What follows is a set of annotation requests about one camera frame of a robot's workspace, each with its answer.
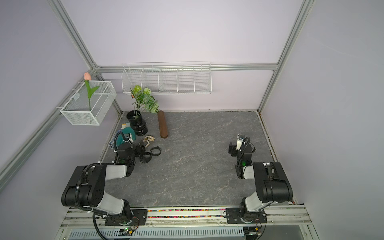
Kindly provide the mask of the brown wooden watch stand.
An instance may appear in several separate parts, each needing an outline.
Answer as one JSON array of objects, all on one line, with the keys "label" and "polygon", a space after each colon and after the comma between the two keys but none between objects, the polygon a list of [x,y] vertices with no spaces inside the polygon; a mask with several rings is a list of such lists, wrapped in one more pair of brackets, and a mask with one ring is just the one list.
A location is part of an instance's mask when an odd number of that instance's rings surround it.
[{"label": "brown wooden watch stand", "polygon": [[158,122],[159,122],[160,136],[161,138],[166,139],[169,136],[169,133],[168,133],[168,127],[167,127],[164,111],[158,112]]}]

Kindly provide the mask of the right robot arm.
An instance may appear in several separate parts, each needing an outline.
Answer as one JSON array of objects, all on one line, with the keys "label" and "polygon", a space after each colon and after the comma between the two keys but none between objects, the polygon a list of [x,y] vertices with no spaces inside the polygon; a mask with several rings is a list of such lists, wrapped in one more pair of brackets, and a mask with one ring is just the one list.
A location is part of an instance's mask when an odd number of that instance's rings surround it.
[{"label": "right robot arm", "polygon": [[237,158],[239,179],[253,180],[255,192],[242,199],[238,208],[227,208],[224,217],[228,224],[265,224],[265,208],[293,199],[293,190],[280,163],[253,162],[254,148],[249,143],[229,144],[229,154]]}]

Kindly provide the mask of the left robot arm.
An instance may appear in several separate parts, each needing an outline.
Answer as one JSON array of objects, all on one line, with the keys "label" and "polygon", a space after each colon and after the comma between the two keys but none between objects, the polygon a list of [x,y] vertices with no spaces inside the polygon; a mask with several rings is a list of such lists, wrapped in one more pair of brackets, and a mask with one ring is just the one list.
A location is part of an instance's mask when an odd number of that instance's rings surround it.
[{"label": "left robot arm", "polygon": [[148,163],[152,159],[143,145],[120,144],[115,149],[115,161],[78,166],[61,197],[62,205],[95,214],[106,220],[106,226],[143,226],[147,210],[132,210],[127,200],[105,191],[106,181],[131,176],[136,159]]}]

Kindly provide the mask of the black chunky sport watch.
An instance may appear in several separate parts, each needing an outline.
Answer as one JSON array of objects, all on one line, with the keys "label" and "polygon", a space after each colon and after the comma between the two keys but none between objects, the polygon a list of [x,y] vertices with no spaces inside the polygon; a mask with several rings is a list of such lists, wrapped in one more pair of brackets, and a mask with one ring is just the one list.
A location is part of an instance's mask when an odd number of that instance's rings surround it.
[{"label": "black chunky sport watch", "polygon": [[139,159],[142,164],[147,164],[152,160],[152,154],[150,152],[142,153]]}]

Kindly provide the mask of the black round-face watch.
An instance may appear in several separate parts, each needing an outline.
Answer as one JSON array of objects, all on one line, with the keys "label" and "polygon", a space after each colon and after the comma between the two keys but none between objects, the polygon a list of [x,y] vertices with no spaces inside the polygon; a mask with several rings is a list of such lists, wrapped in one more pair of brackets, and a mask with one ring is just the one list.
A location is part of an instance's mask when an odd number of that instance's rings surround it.
[{"label": "black round-face watch", "polygon": [[152,157],[157,157],[161,153],[162,153],[162,149],[159,146],[156,146],[150,149],[150,154]]}]

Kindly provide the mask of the blue dotted work glove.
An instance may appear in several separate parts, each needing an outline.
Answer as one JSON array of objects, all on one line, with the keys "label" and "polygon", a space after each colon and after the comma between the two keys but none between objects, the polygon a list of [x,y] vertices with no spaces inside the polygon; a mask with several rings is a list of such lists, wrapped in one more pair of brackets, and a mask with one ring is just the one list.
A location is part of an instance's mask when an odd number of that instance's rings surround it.
[{"label": "blue dotted work glove", "polygon": [[115,147],[114,147],[114,142],[115,142],[115,140],[116,140],[116,138],[118,137],[118,135],[119,135],[119,132],[116,132],[115,133],[115,135],[112,137],[112,139],[110,140],[110,142],[109,142],[109,144],[108,144],[108,146],[109,146],[109,148],[110,149],[115,149]]}]

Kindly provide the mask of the green work glove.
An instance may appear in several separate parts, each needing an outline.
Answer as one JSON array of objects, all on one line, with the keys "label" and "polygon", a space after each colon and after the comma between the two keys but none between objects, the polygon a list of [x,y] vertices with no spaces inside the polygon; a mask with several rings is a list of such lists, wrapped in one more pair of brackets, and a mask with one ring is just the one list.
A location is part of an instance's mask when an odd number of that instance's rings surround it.
[{"label": "green work glove", "polygon": [[131,142],[136,140],[136,133],[132,128],[125,127],[121,129],[121,132],[124,134],[126,140],[130,140]]}]

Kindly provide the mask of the black ribbed plant pot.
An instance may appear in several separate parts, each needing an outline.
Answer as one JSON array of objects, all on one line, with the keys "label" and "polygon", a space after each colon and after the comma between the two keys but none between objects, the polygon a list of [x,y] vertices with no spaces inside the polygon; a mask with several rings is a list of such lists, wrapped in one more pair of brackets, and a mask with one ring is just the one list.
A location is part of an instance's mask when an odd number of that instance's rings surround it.
[{"label": "black ribbed plant pot", "polygon": [[137,136],[144,136],[148,132],[146,121],[143,119],[142,113],[139,110],[132,110],[127,113],[127,119],[131,129],[134,130]]}]

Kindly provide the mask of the green artificial potted plant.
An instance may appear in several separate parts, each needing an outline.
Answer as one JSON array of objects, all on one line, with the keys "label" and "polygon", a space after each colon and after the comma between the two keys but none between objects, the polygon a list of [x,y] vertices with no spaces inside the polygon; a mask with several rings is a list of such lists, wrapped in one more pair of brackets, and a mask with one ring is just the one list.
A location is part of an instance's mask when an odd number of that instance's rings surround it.
[{"label": "green artificial potted plant", "polygon": [[134,100],[134,117],[138,119],[142,111],[149,112],[151,114],[157,114],[159,112],[159,103],[152,96],[152,91],[140,85],[135,85],[131,88],[131,97]]}]

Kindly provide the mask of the pink artificial tulip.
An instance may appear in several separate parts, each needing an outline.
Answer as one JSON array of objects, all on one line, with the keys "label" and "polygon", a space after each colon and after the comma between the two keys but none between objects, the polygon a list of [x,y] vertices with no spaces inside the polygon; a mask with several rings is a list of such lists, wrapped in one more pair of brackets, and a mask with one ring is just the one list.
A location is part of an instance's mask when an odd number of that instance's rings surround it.
[{"label": "pink artificial tulip", "polygon": [[93,94],[99,89],[99,86],[91,87],[90,81],[92,80],[92,77],[89,73],[84,73],[84,80],[85,80],[85,86],[87,89],[87,97],[89,102],[89,111],[92,111],[92,104],[91,104],[91,98]]}]

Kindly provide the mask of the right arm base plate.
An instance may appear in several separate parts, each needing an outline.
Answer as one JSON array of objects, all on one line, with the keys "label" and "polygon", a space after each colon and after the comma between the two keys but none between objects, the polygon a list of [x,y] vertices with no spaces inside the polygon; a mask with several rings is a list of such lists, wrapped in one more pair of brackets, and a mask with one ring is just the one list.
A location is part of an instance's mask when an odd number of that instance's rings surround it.
[{"label": "right arm base plate", "polygon": [[223,217],[228,224],[266,224],[267,214],[264,212],[246,212],[240,208],[226,208]]}]

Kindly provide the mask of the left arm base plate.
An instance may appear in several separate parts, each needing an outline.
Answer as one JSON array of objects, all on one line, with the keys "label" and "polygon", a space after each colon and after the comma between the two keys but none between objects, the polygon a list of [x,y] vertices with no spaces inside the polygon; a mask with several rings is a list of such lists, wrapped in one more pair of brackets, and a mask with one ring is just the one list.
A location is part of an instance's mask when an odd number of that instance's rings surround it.
[{"label": "left arm base plate", "polygon": [[147,209],[133,209],[128,216],[123,214],[107,216],[105,226],[143,226],[146,224],[147,217]]}]

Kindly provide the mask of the white mesh wall basket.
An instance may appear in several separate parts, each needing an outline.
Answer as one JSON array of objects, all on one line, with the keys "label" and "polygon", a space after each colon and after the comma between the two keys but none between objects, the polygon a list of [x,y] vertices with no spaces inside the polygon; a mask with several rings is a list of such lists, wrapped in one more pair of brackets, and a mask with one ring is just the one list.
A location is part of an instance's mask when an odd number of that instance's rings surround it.
[{"label": "white mesh wall basket", "polygon": [[99,126],[116,96],[110,81],[85,81],[60,112],[74,126]]}]

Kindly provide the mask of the aluminium front rail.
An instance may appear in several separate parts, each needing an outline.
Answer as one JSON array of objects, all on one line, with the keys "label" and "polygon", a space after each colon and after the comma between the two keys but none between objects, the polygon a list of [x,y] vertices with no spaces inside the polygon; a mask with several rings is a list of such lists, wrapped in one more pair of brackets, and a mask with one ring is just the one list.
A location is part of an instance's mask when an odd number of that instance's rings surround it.
[{"label": "aluminium front rail", "polygon": [[[227,225],[250,226],[252,224],[228,224],[223,217],[226,208],[235,206],[215,207],[174,207],[174,208],[132,208],[147,209],[147,228],[160,227],[224,227]],[[272,205],[265,208],[267,223],[272,226],[312,225],[310,215],[303,205]]]}]

